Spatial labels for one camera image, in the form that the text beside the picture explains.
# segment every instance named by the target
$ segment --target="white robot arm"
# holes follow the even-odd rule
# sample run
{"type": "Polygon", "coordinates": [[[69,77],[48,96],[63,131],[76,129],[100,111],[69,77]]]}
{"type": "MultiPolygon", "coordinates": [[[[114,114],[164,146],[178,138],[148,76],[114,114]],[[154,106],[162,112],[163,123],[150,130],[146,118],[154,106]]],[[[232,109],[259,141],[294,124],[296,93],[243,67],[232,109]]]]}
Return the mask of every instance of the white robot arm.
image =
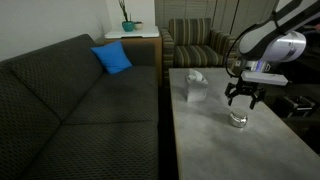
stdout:
{"type": "MultiPolygon", "coordinates": [[[[303,52],[306,39],[294,30],[318,17],[320,0],[279,0],[268,20],[240,35],[238,48],[241,58],[245,61],[269,62],[296,59],[303,52]]],[[[258,83],[286,85],[287,82],[283,75],[243,71],[236,85],[228,84],[225,95],[229,105],[237,95],[251,96],[250,108],[253,109],[256,102],[264,99],[266,92],[264,88],[258,88],[258,83]]]]}

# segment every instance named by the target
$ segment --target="small metal cup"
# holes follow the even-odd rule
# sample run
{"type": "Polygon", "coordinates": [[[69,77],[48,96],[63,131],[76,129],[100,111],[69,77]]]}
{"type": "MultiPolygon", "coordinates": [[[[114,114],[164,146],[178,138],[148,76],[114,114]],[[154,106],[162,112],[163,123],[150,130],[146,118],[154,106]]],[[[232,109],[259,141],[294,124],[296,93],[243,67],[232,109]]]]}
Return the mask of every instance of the small metal cup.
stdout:
{"type": "Polygon", "coordinates": [[[242,128],[247,124],[248,115],[241,109],[234,109],[229,115],[229,122],[235,127],[242,128]]]}

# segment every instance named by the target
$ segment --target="green plant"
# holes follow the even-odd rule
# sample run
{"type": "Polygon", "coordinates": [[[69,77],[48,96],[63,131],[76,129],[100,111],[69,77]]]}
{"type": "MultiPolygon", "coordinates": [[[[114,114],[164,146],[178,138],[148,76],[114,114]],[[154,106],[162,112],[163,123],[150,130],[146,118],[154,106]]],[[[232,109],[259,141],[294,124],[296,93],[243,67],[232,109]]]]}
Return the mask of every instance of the green plant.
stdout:
{"type": "Polygon", "coordinates": [[[124,19],[126,20],[126,22],[129,22],[128,21],[128,14],[126,12],[126,4],[125,4],[124,0],[119,0],[119,5],[120,5],[120,8],[122,9],[124,19]]]}

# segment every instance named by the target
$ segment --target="striped armchair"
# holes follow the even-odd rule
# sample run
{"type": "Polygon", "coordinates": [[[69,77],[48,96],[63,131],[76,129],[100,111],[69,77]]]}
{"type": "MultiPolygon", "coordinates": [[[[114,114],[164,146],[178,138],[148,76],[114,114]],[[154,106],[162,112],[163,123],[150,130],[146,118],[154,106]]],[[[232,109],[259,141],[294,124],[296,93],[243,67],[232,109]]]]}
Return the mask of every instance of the striped armchair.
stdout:
{"type": "MultiPolygon", "coordinates": [[[[169,68],[223,67],[223,55],[236,37],[212,30],[211,19],[171,19],[161,29],[162,75],[169,85],[169,68]]],[[[236,56],[236,46],[229,57],[236,56]]]]}

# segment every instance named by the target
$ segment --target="sofa armrest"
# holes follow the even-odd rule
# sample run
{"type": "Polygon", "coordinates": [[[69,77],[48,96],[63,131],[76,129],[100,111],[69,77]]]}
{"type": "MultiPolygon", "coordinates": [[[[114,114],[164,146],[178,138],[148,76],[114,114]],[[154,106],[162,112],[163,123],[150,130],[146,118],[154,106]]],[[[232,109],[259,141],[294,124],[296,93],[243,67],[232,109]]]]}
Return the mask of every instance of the sofa armrest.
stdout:
{"type": "Polygon", "coordinates": [[[168,29],[160,30],[162,37],[162,76],[164,84],[169,82],[169,68],[173,67],[174,41],[168,29]]]}
{"type": "Polygon", "coordinates": [[[133,66],[155,66],[155,48],[152,43],[123,43],[122,46],[133,66]]]}
{"type": "MultiPolygon", "coordinates": [[[[228,33],[214,30],[212,29],[210,31],[210,42],[209,46],[219,54],[219,58],[221,58],[220,62],[223,62],[223,56],[229,51],[232,44],[236,40],[235,36],[232,36],[228,33]]],[[[238,42],[233,46],[230,55],[229,60],[234,60],[237,58],[237,48],[238,48],[238,42]]]]}

